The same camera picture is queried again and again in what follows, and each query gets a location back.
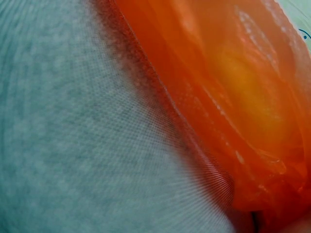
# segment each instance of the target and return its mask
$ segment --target gray fabric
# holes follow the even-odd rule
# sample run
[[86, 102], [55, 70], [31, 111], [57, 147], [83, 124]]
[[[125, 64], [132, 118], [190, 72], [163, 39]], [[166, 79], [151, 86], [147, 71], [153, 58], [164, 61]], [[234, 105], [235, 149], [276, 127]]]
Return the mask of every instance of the gray fabric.
[[0, 0], [0, 232], [248, 232], [193, 183], [86, 2]]

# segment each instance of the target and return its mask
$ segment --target plastic bag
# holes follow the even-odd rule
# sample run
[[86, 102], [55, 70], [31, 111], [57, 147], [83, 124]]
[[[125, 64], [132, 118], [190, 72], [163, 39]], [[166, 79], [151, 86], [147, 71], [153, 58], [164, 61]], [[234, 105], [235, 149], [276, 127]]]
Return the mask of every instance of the plastic bag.
[[174, 105], [279, 229], [311, 205], [311, 59], [273, 0], [116, 0]]

